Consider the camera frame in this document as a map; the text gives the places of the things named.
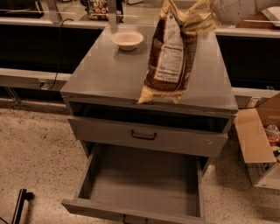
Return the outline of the brown sea salt chip bag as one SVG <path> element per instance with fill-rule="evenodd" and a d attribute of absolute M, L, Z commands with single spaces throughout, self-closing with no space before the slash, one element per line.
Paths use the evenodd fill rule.
<path fill-rule="evenodd" d="M 220 23 L 214 4 L 215 0 L 199 0 L 182 11 L 172 0 L 164 0 L 139 103 L 162 98 L 179 101 L 193 70 L 198 35 L 214 30 Z"/>

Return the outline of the grey top drawer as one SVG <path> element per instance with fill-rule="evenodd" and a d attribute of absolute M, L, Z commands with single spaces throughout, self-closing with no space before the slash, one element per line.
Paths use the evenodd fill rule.
<path fill-rule="evenodd" d="M 178 129 L 133 122 L 69 116 L 68 121 L 78 140 L 113 144 L 154 151 L 169 151 L 202 157 L 217 157 L 228 140 L 227 134 Z M 157 133 L 153 141 L 132 138 L 130 132 Z"/>

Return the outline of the grey drawer cabinet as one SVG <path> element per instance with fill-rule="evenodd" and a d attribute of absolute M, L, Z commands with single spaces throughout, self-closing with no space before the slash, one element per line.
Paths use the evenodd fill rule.
<path fill-rule="evenodd" d="M 199 35 L 189 85 L 178 103 L 170 99 L 139 103 L 154 29 L 144 25 L 135 29 L 144 40 L 130 52 L 112 43 L 115 29 L 103 30 L 61 89 L 70 116 L 228 134 L 238 106 L 215 34 Z M 98 144 L 80 142 L 86 153 Z M 203 170 L 214 159 L 196 157 Z"/>

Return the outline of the open grey middle drawer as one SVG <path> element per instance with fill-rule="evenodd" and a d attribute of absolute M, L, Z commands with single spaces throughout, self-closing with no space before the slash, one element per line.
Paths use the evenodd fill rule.
<path fill-rule="evenodd" d="M 123 224 L 207 224 L 200 161 L 172 152 L 99 144 L 62 205 Z"/>

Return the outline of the brown wooden counter background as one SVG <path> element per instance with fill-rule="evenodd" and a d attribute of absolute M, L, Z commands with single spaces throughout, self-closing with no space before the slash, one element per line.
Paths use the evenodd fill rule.
<path fill-rule="evenodd" d="M 236 28 L 248 29 L 280 29 L 279 6 L 270 5 L 255 13 L 252 16 L 244 18 L 239 22 Z"/>

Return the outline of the white ceramic bowl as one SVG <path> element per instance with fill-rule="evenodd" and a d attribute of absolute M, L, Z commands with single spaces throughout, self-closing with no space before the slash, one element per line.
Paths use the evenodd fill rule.
<path fill-rule="evenodd" d="M 111 41 L 124 51 L 136 49 L 143 40 L 144 36 L 137 31 L 119 31 L 111 37 Z"/>

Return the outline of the colourful snack package background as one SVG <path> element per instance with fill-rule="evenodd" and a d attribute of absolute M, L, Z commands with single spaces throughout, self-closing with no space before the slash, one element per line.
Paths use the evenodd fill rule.
<path fill-rule="evenodd" d="M 123 20 L 122 0 L 114 0 L 116 3 L 116 18 L 118 22 Z M 91 20 L 109 20 L 108 0 L 88 0 L 87 14 Z"/>

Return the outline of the open cardboard box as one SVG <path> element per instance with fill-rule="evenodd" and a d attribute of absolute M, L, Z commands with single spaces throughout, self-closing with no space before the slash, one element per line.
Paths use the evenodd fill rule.
<path fill-rule="evenodd" d="M 280 94 L 239 110 L 234 121 L 252 185 L 280 190 L 279 145 L 271 146 L 264 130 L 271 124 L 280 129 Z"/>

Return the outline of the clear plastic bottle in box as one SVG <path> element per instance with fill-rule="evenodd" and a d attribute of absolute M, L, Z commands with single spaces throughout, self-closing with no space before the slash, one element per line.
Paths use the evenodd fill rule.
<path fill-rule="evenodd" d="M 280 130 L 276 125 L 271 124 L 264 130 L 271 146 L 280 145 Z"/>

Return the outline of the black stand bottom left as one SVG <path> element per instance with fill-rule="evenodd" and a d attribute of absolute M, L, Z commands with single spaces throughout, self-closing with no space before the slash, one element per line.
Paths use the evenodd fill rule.
<path fill-rule="evenodd" d="M 31 201 L 34 198 L 33 192 L 28 192 L 26 189 L 20 189 L 17 197 L 17 204 L 12 217 L 11 224 L 19 224 L 24 204 L 26 201 Z"/>

